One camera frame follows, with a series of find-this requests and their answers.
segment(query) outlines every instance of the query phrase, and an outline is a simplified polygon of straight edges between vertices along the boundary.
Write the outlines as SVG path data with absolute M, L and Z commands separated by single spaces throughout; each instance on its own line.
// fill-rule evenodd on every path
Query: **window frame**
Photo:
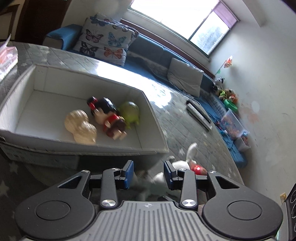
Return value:
M 136 9 L 133 9 L 133 8 L 131 7 L 131 5 L 129 6 L 128 9 L 131 10 L 131 11 L 133 11 L 133 12 L 136 12 L 136 13 L 138 13 L 139 15 L 142 15 L 142 16 L 144 16 L 144 17 L 146 17 L 146 18 L 148 18 L 148 19 L 150 19 L 150 20 L 152 20 L 152 21 L 154 21 L 154 22 L 156 22 L 157 24 L 161 25 L 162 27 L 166 28 L 167 30 L 173 32 L 173 33 L 174 33 L 175 35 L 177 35 L 179 38 L 183 39 L 184 41 L 186 41 L 187 43 L 189 43 L 191 46 L 193 46 L 194 48 L 196 48 L 200 53 L 202 53 L 202 54 L 203 54 L 205 57 L 207 57 L 207 58 L 210 57 L 210 55 L 212 54 L 212 52 L 217 48 L 217 46 L 219 46 L 219 44 L 222 42 L 222 40 L 224 39 L 224 37 L 230 32 L 230 30 L 231 30 L 231 29 L 236 25 L 236 23 L 239 21 L 239 20 L 237 19 L 237 17 L 233 14 L 233 12 L 227 7 L 228 11 L 229 11 L 229 12 L 230 12 L 230 13 L 236 18 L 237 21 L 236 21 L 235 24 L 232 26 L 232 28 L 230 28 L 230 29 L 227 31 L 227 33 L 224 34 L 224 36 L 221 38 L 221 40 L 219 41 L 219 43 L 217 43 L 217 45 L 211 50 L 211 52 L 210 52 L 209 54 L 207 54 L 205 51 L 203 51 L 201 48 L 199 48 L 197 45 L 195 45 L 195 44 L 194 44 L 193 42 L 191 42 L 190 40 L 191 40 L 192 37 L 196 34 L 196 32 L 197 32 L 198 29 L 202 26 L 202 24 L 207 20 L 207 18 L 210 16 L 210 14 L 213 12 L 213 9 L 212 9 L 212 10 L 210 11 L 210 13 L 209 13 L 209 14 L 203 19 L 203 21 L 200 23 L 200 25 L 196 28 L 196 30 L 191 34 L 191 36 L 190 36 L 188 39 L 184 38 L 182 35 L 178 34 L 178 33 L 175 32 L 174 30 L 172 30 L 172 29 L 169 28 L 168 26 L 164 25 L 163 23 L 161 23 L 161 22 L 155 20 L 154 18 L 152 18 L 152 17 L 150 17 L 150 16 L 148 16 L 148 15 L 146 15 L 146 14 L 144 14 L 144 13 L 142 13 L 142 12 L 136 10 Z

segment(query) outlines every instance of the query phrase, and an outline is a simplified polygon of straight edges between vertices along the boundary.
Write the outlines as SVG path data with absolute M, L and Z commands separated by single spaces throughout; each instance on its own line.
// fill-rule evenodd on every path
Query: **silver screw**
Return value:
M 196 202 L 192 199 L 185 199 L 182 201 L 182 205 L 185 207 L 193 207 L 196 205 Z
M 116 204 L 116 202 L 112 199 L 106 199 L 106 200 L 102 201 L 102 205 L 104 207 L 113 207 L 113 206 L 115 206 L 115 204 Z

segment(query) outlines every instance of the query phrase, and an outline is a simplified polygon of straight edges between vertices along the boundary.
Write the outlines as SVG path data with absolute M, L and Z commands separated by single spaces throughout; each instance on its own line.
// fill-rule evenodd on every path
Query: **black speaker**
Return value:
M 281 206 L 283 222 L 278 231 L 278 241 L 296 241 L 296 184 Z

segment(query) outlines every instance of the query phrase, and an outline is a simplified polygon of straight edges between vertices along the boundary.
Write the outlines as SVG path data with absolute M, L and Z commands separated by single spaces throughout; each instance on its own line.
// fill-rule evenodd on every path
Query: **window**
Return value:
M 169 28 L 206 56 L 237 22 L 219 0 L 134 0 L 131 9 Z

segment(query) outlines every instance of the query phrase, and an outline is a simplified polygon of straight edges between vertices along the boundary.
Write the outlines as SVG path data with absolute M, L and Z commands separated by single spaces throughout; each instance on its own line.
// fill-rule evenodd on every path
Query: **purple blind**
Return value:
M 223 3 L 219 2 L 213 9 L 213 12 L 221 18 L 221 20 L 226 23 L 229 28 L 232 28 L 236 23 L 236 18 L 232 15 L 231 12 L 224 6 Z

